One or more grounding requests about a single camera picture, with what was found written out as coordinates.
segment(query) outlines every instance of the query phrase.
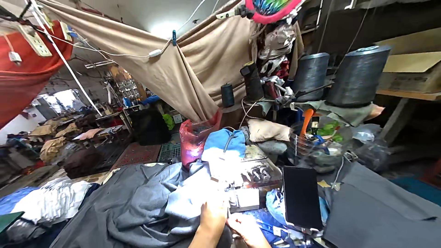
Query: workshop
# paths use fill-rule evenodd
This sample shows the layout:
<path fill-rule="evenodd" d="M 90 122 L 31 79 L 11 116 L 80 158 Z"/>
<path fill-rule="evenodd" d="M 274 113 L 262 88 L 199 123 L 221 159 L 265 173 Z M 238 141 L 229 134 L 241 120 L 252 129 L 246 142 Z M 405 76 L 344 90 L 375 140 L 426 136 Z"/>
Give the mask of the workshop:
<path fill-rule="evenodd" d="M 0 248 L 439 248 L 440 13 L 0 0 Z"/>

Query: power strip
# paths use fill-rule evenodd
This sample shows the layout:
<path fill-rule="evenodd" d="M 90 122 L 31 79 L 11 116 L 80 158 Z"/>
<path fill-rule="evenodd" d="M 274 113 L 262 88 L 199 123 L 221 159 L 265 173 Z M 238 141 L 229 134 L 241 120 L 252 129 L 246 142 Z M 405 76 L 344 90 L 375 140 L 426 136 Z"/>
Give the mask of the power strip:
<path fill-rule="evenodd" d="M 46 44 L 37 34 L 37 32 L 29 26 L 18 25 L 17 26 L 20 33 L 22 33 L 23 37 L 29 43 L 29 45 L 34 49 L 36 54 L 40 57 L 50 57 L 52 56 L 51 51 L 49 51 Z"/>
<path fill-rule="evenodd" d="M 60 22 L 61 30 L 63 30 L 64 39 L 67 41 L 72 41 L 72 37 L 69 34 L 69 28 L 67 27 L 67 24 L 64 22 Z"/>

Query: pole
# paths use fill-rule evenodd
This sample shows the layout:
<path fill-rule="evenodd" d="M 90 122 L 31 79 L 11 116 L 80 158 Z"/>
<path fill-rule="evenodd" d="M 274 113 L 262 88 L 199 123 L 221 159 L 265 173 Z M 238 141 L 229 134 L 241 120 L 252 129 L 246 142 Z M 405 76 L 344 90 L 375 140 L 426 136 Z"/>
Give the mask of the pole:
<path fill-rule="evenodd" d="M 89 95 L 86 93 L 86 91 L 84 90 L 84 88 L 82 87 L 82 85 L 80 84 L 80 82 L 78 81 L 78 78 L 76 77 L 75 73 L 73 72 L 72 68 L 69 66 L 69 64 L 67 63 L 66 59 L 64 58 L 63 54 L 61 53 L 61 51 L 58 49 L 58 46 L 55 44 L 54 40 L 52 39 L 52 37 L 49 35 L 49 32 L 47 31 L 46 27 L 44 26 L 44 24 L 41 22 L 40 17 L 38 16 L 38 11 L 40 11 L 38 9 L 37 6 L 37 2 L 35 0 L 30 0 L 32 2 L 32 14 L 34 15 L 35 19 L 37 20 L 38 24 L 43 28 L 43 31 L 47 34 L 48 39 L 52 42 L 52 45 L 54 46 L 56 52 L 58 53 L 58 55 L 60 56 L 61 60 L 64 62 L 64 64 L 66 65 L 67 69 L 69 70 L 69 72 L 72 74 L 72 77 L 74 78 L 75 82 L 77 82 L 78 86 L 80 87 L 81 91 L 85 94 L 86 98 L 89 100 L 90 104 L 92 104 L 92 106 L 95 108 L 95 110 L 98 112 L 98 114 L 100 114 L 100 116 L 103 116 L 101 114 L 101 112 L 98 110 L 98 108 L 96 107 L 96 105 L 92 102 L 92 99 L 90 99 Z"/>

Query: phone screen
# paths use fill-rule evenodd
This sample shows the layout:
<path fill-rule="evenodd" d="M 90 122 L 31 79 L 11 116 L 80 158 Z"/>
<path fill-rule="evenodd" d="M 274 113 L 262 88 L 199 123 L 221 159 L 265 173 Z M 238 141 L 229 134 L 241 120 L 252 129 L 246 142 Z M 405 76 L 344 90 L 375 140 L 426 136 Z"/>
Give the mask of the phone screen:
<path fill-rule="evenodd" d="M 295 226 L 321 230 L 317 176 L 313 168 L 283 168 L 286 220 Z"/>

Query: large black thread spool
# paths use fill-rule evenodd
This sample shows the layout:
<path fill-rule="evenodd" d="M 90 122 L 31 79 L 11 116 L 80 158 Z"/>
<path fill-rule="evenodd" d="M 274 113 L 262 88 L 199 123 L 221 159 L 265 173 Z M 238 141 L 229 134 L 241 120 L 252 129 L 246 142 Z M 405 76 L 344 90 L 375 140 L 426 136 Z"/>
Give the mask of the large black thread spool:
<path fill-rule="evenodd" d="M 310 91 L 325 84 L 326 70 L 328 69 L 329 54 L 317 53 L 304 56 L 299 60 L 297 72 L 292 84 L 292 90 Z M 296 101 L 318 101 L 323 96 L 323 89 L 313 91 L 297 98 Z"/>
<path fill-rule="evenodd" d="M 247 93 L 246 100 L 258 101 L 263 98 L 263 89 L 260 84 L 260 77 L 257 71 L 256 63 L 253 61 L 243 65 L 240 69 L 240 74 L 245 79 L 245 92 Z"/>
<path fill-rule="evenodd" d="M 390 46 L 371 46 L 346 54 L 326 104 L 341 108 L 368 106 L 375 98 L 390 49 Z"/>

